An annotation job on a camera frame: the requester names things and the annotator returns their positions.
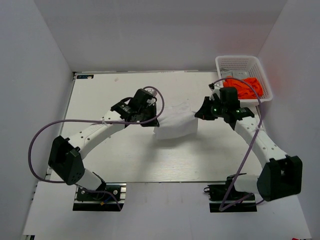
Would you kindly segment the white t shirt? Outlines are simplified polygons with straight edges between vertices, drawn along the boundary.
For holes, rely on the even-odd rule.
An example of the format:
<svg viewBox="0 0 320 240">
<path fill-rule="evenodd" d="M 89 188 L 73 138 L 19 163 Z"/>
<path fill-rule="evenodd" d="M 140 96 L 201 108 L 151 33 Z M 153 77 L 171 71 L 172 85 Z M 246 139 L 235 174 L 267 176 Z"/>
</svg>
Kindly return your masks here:
<svg viewBox="0 0 320 240">
<path fill-rule="evenodd" d="M 159 127 L 155 127 L 153 132 L 158 141 L 177 139 L 198 131 L 198 119 L 188 102 L 165 107 L 157 120 Z"/>
</svg>

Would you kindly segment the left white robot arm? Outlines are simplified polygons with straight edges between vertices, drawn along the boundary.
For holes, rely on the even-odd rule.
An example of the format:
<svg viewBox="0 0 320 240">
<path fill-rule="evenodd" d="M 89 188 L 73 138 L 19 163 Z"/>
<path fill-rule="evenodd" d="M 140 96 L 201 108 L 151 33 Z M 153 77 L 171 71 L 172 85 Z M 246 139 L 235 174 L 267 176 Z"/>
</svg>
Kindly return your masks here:
<svg viewBox="0 0 320 240">
<path fill-rule="evenodd" d="M 139 88 L 133 97 L 113 105 L 92 125 L 70 137 L 61 135 L 53 140 L 48 165 L 67 185 L 77 185 L 99 200 L 105 196 L 106 182 L 85 168 L 84 158 L 99 144 L 129 125 L 159 127 L 157 96 L 161 93 L 152 86 Z"/>
</svg>

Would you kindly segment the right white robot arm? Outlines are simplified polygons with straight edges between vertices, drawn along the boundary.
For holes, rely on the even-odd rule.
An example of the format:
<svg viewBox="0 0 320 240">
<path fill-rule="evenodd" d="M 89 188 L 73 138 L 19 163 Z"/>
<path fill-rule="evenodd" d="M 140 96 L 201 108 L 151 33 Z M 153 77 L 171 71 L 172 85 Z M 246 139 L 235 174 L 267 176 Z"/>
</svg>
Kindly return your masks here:
<svg viewBox="0 0 320 240">
<path fill-rule="evenodd" d="M 248 107 L 241 107 L 236 88 L 213 90 L 211 96 L 204 98 L 194 116 L 205 121 L 222 118 L 244 139 L 260 162 L 260 175 L 240 173 L 226 181 L 225 192 L 229 198 L 236 200 L 243 193 L 259 194 L 263 200 L 270 202 L 301 192 L 301 159 L 289 156 L 261 129 L 255 114 Z"/>
</svg>

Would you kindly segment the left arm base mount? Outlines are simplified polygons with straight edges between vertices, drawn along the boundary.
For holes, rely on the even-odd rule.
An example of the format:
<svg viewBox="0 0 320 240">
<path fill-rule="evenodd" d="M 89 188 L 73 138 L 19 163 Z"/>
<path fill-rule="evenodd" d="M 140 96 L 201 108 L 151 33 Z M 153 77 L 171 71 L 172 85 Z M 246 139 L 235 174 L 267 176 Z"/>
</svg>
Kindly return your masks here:
<svg viewBox="0 0 320 240">
<path fill-rule="evenodd" d="M 86 192 L 77 187 L 72 210 L 76 212 L 120 212 L 124 206 L 127 184 L 107 183 L 104 192 Z"/>
</svg>

